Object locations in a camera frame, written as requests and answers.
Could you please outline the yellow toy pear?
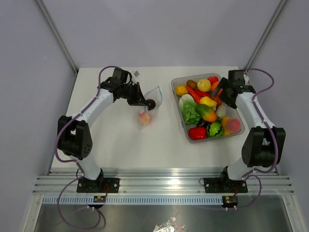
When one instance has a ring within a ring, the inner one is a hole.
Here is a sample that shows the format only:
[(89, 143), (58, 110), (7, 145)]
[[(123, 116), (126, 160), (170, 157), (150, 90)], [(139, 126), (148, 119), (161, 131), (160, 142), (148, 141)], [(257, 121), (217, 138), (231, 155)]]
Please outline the yellow toy pear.
[(200, 103), (200, 104), (204, 104), (204, 105), (208, 106), (209, 108), (215, 108), (215, 107), (217, 107), (217, 102), (214, 101), (212, 98), (207, 97), (207, 96), (202, 97), (202, 98), (200, 99), (200, 102), (199, 102), (199, 103)]

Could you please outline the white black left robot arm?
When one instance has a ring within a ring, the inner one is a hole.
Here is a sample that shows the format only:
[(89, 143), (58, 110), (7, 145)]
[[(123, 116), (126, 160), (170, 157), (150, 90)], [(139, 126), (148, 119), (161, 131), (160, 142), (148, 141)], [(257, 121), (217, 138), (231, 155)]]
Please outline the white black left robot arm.
[(125, 99), (130, 106), (143, 106), (147, 110), (155, 107), (155, 101), (145, 99), (139, 83), (132, 80), (132, 74), (112, 66), (113, 74), (105, 81), (98, 82), (95, 96), (72, 116), (58, 119), (57, 138), (54, 154), (64, 163), (58, 151), (74, 162), (82, 175), (78, 178), (78, 192), (100, 192), (104, 187), (104, 174), (91, 156), (93, 141), (90, 128), (102, 112), (117, 99)]

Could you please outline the clear zip top bag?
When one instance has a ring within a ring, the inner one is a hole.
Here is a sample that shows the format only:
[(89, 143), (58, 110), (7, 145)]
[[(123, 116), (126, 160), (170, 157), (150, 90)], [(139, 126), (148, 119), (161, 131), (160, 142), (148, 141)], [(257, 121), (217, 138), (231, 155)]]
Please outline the clear zip top bag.
[(141, 106), (138, 110), (137, 122), (139, 130), (149, 126), (156, 118), (163, 99), (160, 86), (148, 91), (144, 98), (150, 103), (150, 106)]

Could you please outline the orange pink toy peach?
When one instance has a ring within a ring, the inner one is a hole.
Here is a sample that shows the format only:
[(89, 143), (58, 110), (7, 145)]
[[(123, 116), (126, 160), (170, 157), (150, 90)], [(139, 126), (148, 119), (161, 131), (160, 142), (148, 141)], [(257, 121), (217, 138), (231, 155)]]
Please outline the orange pink toy peach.
[(140, 109), (138, 112), (138, 120), (142, 125), (148, 125), (152, 121), (152, 115), (145, 109)]

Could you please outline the orange toy tangerine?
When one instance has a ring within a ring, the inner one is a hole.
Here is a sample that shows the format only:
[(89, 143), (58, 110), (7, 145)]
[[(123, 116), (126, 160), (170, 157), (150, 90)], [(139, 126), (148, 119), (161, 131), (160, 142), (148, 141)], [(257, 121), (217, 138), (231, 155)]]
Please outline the orange toy tangerine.
[(217, 81), (217, 82), (214, 82), (213, 84), (212, 84), (212, 86), (211, 86), (211, 91), (212, 92), (214, 92), (215, 90), (216, 90), (216, 88), (217, 88), (217, 86), (219, 85), (219, 81)]

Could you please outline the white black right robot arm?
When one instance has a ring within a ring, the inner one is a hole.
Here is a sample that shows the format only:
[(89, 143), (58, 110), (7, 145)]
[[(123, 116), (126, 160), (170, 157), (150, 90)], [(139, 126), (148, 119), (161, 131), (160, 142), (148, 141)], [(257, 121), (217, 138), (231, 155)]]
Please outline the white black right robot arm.
[(258, 95), (270, 88), (255, 91), (245, 80), (245, 70), (230, 70), (213, 93), (228, 106), (240, 109), (249, 129), (241, 158), (224, 167), (220, 176), (215, 178), (214, 192), (246, 193), (248, 178), (257, 173), (268, 174), (279, 164), (286, 132), (271, 122), (258, 101)]

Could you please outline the orange toy carrot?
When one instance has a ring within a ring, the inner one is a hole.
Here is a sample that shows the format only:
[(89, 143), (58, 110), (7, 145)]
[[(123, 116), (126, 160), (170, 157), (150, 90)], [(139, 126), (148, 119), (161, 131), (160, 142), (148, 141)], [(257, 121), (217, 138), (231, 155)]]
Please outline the orange toy carrot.
[(191, 89), (189, 86), (186, 86), (186, 89), (187, 89), (188, 93), (191, 95), (191, 97), (194, 99), (196, 104), (200, 104), (201, 98), (194, 92), (194, 90)]

